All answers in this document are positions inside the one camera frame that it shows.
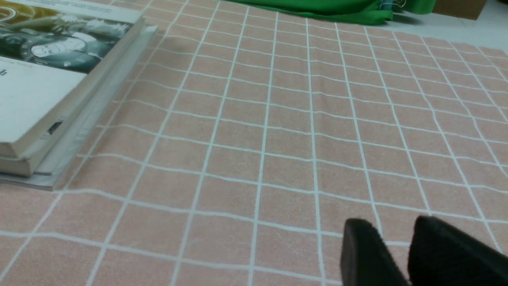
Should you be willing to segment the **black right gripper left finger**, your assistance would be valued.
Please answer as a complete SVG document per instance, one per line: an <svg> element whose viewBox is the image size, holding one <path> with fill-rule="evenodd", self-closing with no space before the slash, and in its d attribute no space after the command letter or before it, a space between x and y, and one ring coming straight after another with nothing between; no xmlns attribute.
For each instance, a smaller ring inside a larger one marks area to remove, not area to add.
<svg viewBox="0 0 508 286"><path fill-rule="evenodd" d="M344 286L408 286L379 232L367 220L348 218L341 247Z"/></svg>

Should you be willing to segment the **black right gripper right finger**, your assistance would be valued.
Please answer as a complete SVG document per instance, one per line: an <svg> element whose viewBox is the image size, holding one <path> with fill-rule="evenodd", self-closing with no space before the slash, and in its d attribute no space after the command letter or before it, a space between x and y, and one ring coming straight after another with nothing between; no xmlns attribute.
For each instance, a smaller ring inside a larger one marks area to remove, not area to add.
<svg viewBox="0 0 508 286"><path fill-rule="evenodd" d="M506 286L502 253L434 216L419 216L409 249L414 286Z"/></svg>

